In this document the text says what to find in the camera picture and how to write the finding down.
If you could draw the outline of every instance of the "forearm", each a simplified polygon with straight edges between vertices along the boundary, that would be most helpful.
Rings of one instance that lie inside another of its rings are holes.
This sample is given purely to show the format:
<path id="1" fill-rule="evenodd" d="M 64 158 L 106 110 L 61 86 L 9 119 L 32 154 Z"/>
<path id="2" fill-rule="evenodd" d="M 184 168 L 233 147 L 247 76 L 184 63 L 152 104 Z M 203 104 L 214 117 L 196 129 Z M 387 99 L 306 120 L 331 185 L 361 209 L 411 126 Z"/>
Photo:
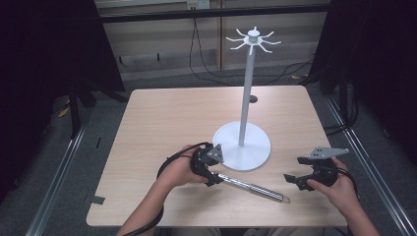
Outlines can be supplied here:
<path id="1" fill-rule="evenodd" d="M 378 236 L 380 235 L 374 224 L 361 206 L 349 212 L 343 212 L 347 225 L 354 236 Z"/>
<path id="2" fill-rule="evenodd" d="M 152 222 L 162 209 L 163 203 L 169 192 L 173 189 L 166 181 L 156 180 L 150 187 L 142 202 L 129 216 L 117 235 L 125 235 Z M 153 230 L 143 235 L 152 235 Z"/>

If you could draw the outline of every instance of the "hand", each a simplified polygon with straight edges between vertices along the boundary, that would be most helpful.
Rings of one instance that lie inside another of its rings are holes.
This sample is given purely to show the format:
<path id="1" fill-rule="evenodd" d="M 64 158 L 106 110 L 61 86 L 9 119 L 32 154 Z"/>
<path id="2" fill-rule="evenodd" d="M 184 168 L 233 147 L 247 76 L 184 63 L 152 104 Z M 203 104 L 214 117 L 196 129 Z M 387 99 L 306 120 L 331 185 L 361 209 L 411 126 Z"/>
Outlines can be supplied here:
<path id="1" fill-rule="evenodd" d="M 335 157 L 333 157 L 332 160 L 338 168 L 347 171 L 346 165 L 341 161 Z M 353 188 L 352 181 L 343 174 L 339 173 L 337 175 L 337 180 L 331 187 L 312 179 L 307 180 L 307 184 L 326 195 L 342 215 L 346 215 L 352 210 L 357 210 L 357 207 L 361 207 Z"/>
<path id="2" fill-rule="evenodd" d="M 189 148 L 190 145 L 184 146 L 181 150 Z M 197 147 L 187 150 L 178 159 L 172 161 L 160 174 L 158 180 L 165 181 L 172 188 L 182 186 L 187 183 L 206 183 L 209 180 L 206 177 L 196 175 L 191 171 L 190 161 Z"/>

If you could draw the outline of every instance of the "round base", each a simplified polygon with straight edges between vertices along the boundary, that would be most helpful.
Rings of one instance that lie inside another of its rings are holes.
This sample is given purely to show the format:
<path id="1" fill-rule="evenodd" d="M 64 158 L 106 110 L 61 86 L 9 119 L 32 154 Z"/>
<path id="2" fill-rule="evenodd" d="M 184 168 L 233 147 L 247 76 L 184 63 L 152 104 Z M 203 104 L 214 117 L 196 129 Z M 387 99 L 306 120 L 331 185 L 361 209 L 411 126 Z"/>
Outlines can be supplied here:
<path id="1" fill-rule="evenodd" d="M 237 171 L 250 171 L 263 165 L 270 154 L 270 140 L 260 127 L 247 123 L 245 142 L 239 146 L 240 122 L 220 127 L 212 138 L 216 146 L 221 144 L 223 165 Z"/>

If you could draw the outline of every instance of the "table surface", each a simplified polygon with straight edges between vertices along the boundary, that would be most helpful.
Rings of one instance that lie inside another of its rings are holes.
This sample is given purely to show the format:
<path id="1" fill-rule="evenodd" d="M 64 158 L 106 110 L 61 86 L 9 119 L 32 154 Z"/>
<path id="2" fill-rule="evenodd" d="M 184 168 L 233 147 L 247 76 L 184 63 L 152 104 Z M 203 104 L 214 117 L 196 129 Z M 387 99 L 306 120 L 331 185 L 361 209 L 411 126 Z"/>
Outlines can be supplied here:
<path id="1" fill-rule="evenodd" d="M 221 183 L 187 184 L 168 196 L 159 226 L 275 227 L 345 226 L 345 219 L 317 191 L 299 191 L 283 174 L 302 176 L 312 168 L 297 157 L 329 147 L 316 110 L 304 87 L 253 87 L 248 122 L 269 136 L 271 154 L 260 168 L 219 172 L 274 190 L 291 199 L 283 204 Z M 240 121 L 243 88 L 161 88 L 135 90 L 130 98 L 91 204 L 91 226 L 122 225 L 147 193 L 159 166 L 183 145 L 211 142 L 224 124 Z"/>

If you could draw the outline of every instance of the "white stand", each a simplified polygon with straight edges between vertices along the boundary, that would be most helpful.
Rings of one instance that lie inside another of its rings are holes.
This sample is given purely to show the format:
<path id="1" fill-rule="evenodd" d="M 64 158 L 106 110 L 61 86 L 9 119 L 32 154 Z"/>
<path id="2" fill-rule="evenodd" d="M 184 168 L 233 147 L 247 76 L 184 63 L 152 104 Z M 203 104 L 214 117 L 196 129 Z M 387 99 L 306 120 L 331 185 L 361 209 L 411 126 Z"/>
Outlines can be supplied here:
<path id="1" fill-rule="evenodd" d="M 242 34 L 238 29 L 237 32 L 245 37 L 242 39 L 227 39 L 231 41 L 243 40 L 244 43 L 231 49 L 238 49 L 245 44 L 250 45 L 246 60 L 241 121 L 232 122 L 220 127 L 215 132 L 212 142 L 215 146 L 221 144 L 224 159 L 223 164 L 226 167 L 238 171 L 251 171 L 263 165 L 270 154 L 270 140 L 267 133 L 260 127 L 248 123 L 249 102 L 255 67 L 256 48 L 254 45 L 258 45 L 265 52 L 270 53 L 261 43 L 264 41 L 262 40 L 263 37 L 268 37 L 273 32 L 267 36 L 260 36 L 257 28 L 248 31 L 248 35 Z"/>

